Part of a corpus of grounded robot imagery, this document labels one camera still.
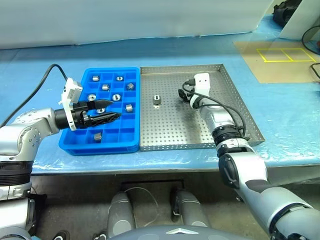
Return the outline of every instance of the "gray floor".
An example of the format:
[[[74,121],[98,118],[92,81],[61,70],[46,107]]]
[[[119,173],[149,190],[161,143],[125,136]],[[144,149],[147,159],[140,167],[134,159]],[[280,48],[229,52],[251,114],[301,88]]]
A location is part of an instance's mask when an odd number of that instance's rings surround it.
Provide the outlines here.
[[[154,180],[174,181],[124,183]],[[169,195],[172,187],[182,186],[180,180],[202,202],[213,228],[255,240],[269,239],[245,204],[236,200],[236,193],[222,184],[218,172],[33,176],[37,193],[48,195],[37,235],[50,240],[59,230],[66,229],[73,240],[90,240],[94,233],[106,229],[108,208],[114,194],[131,187],[148,189],[158,201],[159,217],[153,225],[174,224],[171,222]],[[320,209],[320,184],[290,184],[286,187]],[[137,226],[142,227],[156,215],[153,200],[140,189],[133,189],[128,194]]]

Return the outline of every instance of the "stainless steel tray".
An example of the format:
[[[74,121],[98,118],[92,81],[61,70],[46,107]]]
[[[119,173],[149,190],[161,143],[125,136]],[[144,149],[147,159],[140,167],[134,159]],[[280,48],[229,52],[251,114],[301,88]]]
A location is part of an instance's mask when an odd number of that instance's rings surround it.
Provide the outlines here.
[[[195,74],[209,73],[210,96],[230,105],[243,115],[246,137],[251,146],[265,141],[223,64],[194,66],[157,66],[141,68],[140,150],[214,148],[215,143],[198,111],[178,95],[185,80]],[[153,96],[161,96],[155,107]],[[240,118],[234,114],[236,121]]]

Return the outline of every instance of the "black electrical cable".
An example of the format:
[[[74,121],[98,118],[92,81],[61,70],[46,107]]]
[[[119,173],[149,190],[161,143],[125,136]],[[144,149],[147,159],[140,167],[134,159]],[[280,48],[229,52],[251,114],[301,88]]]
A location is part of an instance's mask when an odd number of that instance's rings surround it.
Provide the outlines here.
[[[307,47],[307,45],[306,45],[306,43],[305,43],[305,40],[304,40],[306,34],[307,34],[310,30],[315,29],[315,28],[320,28],[320,25],[310,27],[307,31],[305,31],[304,34],[302,35],[301,42],[302,42],[302,45],[303,45],[307,50],[309,50],[310,52],[312,52],[312,53],[314,53],[314,54],[320,55],[320,52],[319,52],[319,51],[316,52],[316,51],[310,49],[309,47]]]
[[[33,90],[33,92],[3,121],[3,123],[1,123],[0,128],[2,128],[3,126],[5,126],[9,120],[27,103],[30,101],[30,99],[32,99],[34,97],[34,95],[36,95],[36,93],[39,91],[39,89],[42,87],[42,85],[45,83],[50,71],[54,68],[57,67],[60,72],[62,73],[64,79],[67,81],[67,75],[65,74],[65,72],[63,71],[63,69],[61,68],[61,66],[59,66],[58,64],[52,64],[48,67],[48,69],[45,71],[41,81],[39,82],[39,84],[36,86],[36,88]]]
[[[194,95],[197,95],[197,96],[200,96],[200,97],[209,99],[209,100],[211,100],[211,101],[216,102],[216,103],[217,103],[217,106],[223,107],[223,108],[227,111],[227,113],[230,114],[230,116],[231,116],[231,118],[232,118],[235,126],[236,126],[237,128],[239,128],[239,126],[238,126],[238,124],[237,124],[237,121],[235,120],[235,117],[233,116],[233,114],[231,113],[231,111],[230,111],[229,109],[235,111],[236,114],[238,114],[239,117],[241,118],[241,121],[242,121],[242,124],[243,124],[242,136],[245,137],[246,130],[247,130],[247,129],[246,129],[246,123],[245,123],[245,121],[244,121],[244,118],[241,116],[241,114],[240,114],[235,108],[230,107],[230,106],[226,106],[226,105],[224,105],[222,102],[220,102],[219,100],[217,100],[217,99],[215,99],[215,98],[213,98],[213,97],[206,96],[206,95],[203,95],[203,94],[200,94],[200,93],[197,93],[197,92],[192,92],[192,91],[186,89],[186,88],[185,88],[185,85],[186,85],[186,82],[184,82],[184,83],[182,84],[182,89],[183,89],[184,91],[186,91],[187,93],[194,94]]]
[[[242,122],[242,126],[243,126],[243,132],[242,132],[242,135],[243,137],[245,136],[246,134],[246,129],[247,129],[247,125],[246,125],[246,121],[245,119],[242,117],[242,115],[238,112],[237,109],[235,109],[234,107],[232,106],[228,106],[228,105],[223,105],[221,106],[220,104],[203,104],[201,106],[198,107],[199,108],[203,108],[203,107],[211,107],[211,106],[215,106],[215,107],[223,107],[224,109],[231,109],[232,111],[236,112],[236,114],[240,117],[241,119],[241,122]]]
[[[312,71],[314,72],[314,74],[320,79],[320,74],[317,72],[317,70],[315,69],[314,65],[320,65],[320,62],[316,62],[311,64],[310,68],[312,69]]]

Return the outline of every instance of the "tan mat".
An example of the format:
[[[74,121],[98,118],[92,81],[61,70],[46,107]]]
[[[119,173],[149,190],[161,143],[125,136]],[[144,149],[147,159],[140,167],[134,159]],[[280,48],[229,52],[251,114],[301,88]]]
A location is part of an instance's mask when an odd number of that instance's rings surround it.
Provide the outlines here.
[[[313,83],[310,65],[320,56],[300,42],[236,41],[234,45],[260,83]]]

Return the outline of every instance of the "yellow square outline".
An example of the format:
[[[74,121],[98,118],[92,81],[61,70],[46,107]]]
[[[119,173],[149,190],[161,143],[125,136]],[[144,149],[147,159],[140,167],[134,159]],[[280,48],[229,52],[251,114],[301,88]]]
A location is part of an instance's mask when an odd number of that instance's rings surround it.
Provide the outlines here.
[[[257,51],[257,53],[261,56],[261,58],[263,59],[263,61],[265,63],[301,63],[301,62],[316,62],[316,60],[309,54],[307,53],[303,48],[256,48],[255,49]],[[260,52],[260,50],[279,50],[281,51],[284,55],[286,55],[286,57],[289,60],[267,60],[265,58],[265,56]],[[309,58],[310,60],[293,60],[289,54],[286,52],[286,50],[301,50],[303,51]]]

